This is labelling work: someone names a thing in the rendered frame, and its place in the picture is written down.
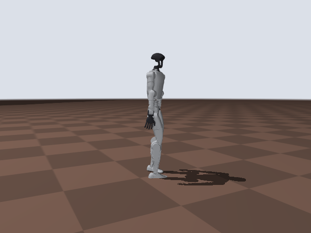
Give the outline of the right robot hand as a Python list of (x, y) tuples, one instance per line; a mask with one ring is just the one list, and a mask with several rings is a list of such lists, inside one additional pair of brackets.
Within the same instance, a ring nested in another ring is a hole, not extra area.
[[(150, 129), (150, 126), (151, 126), (151, 129), (153, 127), (153, 123), (154, 123), (154, 126), (155, 126), (155, 121), (154, 121), (154, 118), (153, 118), (154, 114), (153, 115), (150, 115), (149, 114), (149, 110), (148, 110), (148, 117), (146, 119), (146, 124), (145, 124), (145, 127), (147, 125), (147, 128), (149, 126), (149, 129)], [(148, 124), (147, 124), (148, 123)]]

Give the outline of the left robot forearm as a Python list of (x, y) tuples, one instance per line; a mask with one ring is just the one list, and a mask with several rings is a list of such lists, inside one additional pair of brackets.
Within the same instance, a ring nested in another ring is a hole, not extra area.
[[(162, 97), (163, 97), (163, 96), (162, 96)], [(162, 97), (161, 97), (161, 99), (156, 99), (157, 101), (159, 101), (159, 102), (158, 102), (159, 108), (161, 107), (161, 100), (162, 100)]]

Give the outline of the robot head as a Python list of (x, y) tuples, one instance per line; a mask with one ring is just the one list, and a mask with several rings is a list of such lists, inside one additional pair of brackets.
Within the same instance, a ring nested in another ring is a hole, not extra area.
[[(163, 60), (165, 59), (165, 56), (162, 55), (161, 53), (155, 53), (155, 54), (152, 55), (151, 59), (153, 59), (156, 62), (158, 62), (158, 65), (154, 66), (154, 69), (158, 69), (157, 71), (159, 71), (159, 68), (162, 68), (162, 66), (163, 66)], [(160, 64), (160, 61), (161, 61), (161, 64)]]

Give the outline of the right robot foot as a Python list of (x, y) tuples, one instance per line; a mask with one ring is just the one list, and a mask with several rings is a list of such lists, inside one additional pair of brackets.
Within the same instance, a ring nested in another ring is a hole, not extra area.
[(162, 175), (162, 174), (160, 174), (160, 173), (158, 173), (158, 174), (156, 174), (156, 175), (154, 175), (155, 173), (150, 173), (149, 174), (149, 176), (148, 176), (148, 178), (167, 178), (167, 176), (165, 176), (165, 175)]

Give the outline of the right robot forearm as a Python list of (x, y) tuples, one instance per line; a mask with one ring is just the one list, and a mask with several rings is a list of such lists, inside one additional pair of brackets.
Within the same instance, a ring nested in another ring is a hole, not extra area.
[(148, 95), (148, 101), (149, 101), (148, 109), (149, 109), (149, 114), (150, 114), (150, 115), (153, 115), (153, 113), (154, 113), (154, 108), (155, 108), (155, 106), (154, 106), (154, 104), (155, 104), (154, 94), (155, 94), (154, 91), (151, 90), (151, 91), (149, 92), (149, 95)]

